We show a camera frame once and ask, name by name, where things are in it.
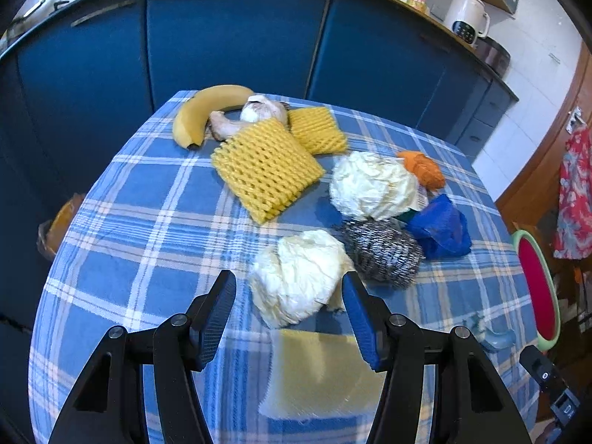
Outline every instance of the red floral cloth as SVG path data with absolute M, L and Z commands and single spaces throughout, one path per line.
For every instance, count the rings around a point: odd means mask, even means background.
M 592 254 L 592 155 L 590 128 L 582 127 L 566 143 L 559 171 L 559 216 L 555 257 L 584 259 Z

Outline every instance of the blue crumpled cloth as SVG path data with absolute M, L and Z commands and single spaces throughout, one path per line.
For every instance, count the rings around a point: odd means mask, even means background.
M 445 194 L 415 214 L 405 230 L 415 237 L 428 260 L 462 257 L 471 251 L 467 218 Z

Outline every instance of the kettle handle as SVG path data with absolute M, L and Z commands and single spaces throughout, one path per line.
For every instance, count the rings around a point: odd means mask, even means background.
M 479 38 L 485 38 L 487 36 L 489 33 L 489 25 L 491 25 L 491 17 L 489 14 L 484 12 L 483 16 L 485 17 L 485 29 L 483 30 L 483 33 L 479 32 Z

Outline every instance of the blue checkered tablecloth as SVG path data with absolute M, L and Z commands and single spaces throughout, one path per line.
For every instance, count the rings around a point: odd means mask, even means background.
M 334 232 L 339 213 L 328 182 L 334 157 L 322 156 L 321 182 L 259 226 L 212 168 L 211 138 L 197 151 L 177 146 L 172 121 L 194 91 L 165 103 L 114 157 L 84 200 L 66 234 L 37 311 L 29 360 L 29 402 L 38 443 L 47 443 L 76 377 L 106 330 L 158 326 L 206 293 L 221 269 L 237 277 L 236 302 L 215 359 L 195 374 L 214 442 L 365 442 L 373 416 L 307 421 L 258 413 L 271 362 L 269 329 L 252 304 L 246 281 L 256 252 L 279 237 L 312 228 Z M 317 105 L 280 96 L 293 107 Z M 534 426 L 538 387 L 518 363 L 537 331 L 525 277 L 510 237 L 483 184 L 453 145 L 362 112 L 331 107 L 352 149 L 395 155 L 418 149 L 437 161 L 445 192 L 468 220 L 473 247 L 461 259 L 423 263 L 407 290 L 371 288 L 391 311 L 448 332 L 476 311 L 494 331 L 514 329 L 517 346 L 491 354 L 527 427 Z M 347 315 L 321 311 L 297 326 L 351 333 Z M 152 367 L 144 371 L 150 440 L 162 442 Z M 418 442 L 427 440 L 433 373 L 425 378 Z

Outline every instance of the drawer handle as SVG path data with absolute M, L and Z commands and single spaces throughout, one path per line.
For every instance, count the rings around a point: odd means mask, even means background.
M 450 49 L 445 47 L 441 43 L 434 41 L 433 38 L 428 37 L 427 35 L 420 33 L 419 38 L 421 38 L 425 43 L 431 45 L 432 47 L 437 48 L 438 50 L 442 50 L 444 53 L 450 53 Z
M 125 6 L 131 6 L 135 4 L 134 0 L 124 0 L 124 1 L 120 1 L 119 3 L 115 3 L 109 6 L 105 6 L 104 8 L 101 8 L 100 10 L 97 11 L 93 11 L 92 13 L 87 14 L 86 16 L 83 16 L 82 18 L 78 18 L 78 20 L 74 20 L 70 26 L 72 28 L 74 28 L 75 26 L 81 25 L 82 23 L 84 23 L 85 21 L 88 20 L 92 20 L 94 17 L 97 17 L 99 15 L 108 13 L 109 11 L 113 11 L 116 10 L 118 8 L 123 8 Z

